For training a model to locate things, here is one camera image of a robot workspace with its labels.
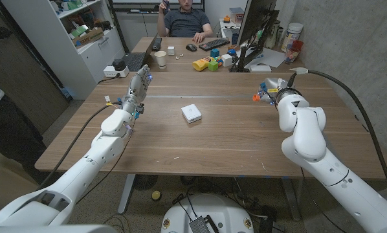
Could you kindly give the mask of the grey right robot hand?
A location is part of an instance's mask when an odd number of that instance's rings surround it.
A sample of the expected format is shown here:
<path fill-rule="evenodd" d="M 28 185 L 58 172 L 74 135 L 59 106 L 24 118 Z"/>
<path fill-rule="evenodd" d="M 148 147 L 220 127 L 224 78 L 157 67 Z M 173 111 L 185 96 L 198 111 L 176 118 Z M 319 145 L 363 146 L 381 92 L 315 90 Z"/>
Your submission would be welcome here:
<path fill-rule="evenodd" d="M 281 89 L 285 89 L 288 81 L 283 78 L 266 78 L 257 92 L 257 97 L 266 103 L 274 105 L 276 103 L 276 95 Z"/>

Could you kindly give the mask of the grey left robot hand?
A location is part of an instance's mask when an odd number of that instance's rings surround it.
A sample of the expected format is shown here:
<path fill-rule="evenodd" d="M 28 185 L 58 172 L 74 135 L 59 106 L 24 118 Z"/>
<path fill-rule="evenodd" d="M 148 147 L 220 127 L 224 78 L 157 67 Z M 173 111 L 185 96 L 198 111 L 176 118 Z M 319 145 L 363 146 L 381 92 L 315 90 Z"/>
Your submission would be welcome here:
<path fill-rule="evenodd" d="M 122 109 L 124 111 L 132 113 L 143 102 L 152 79 L 149 66 L 147 64 L 143 65 L 132 77 L 127 94 L 122 98 Z"/>

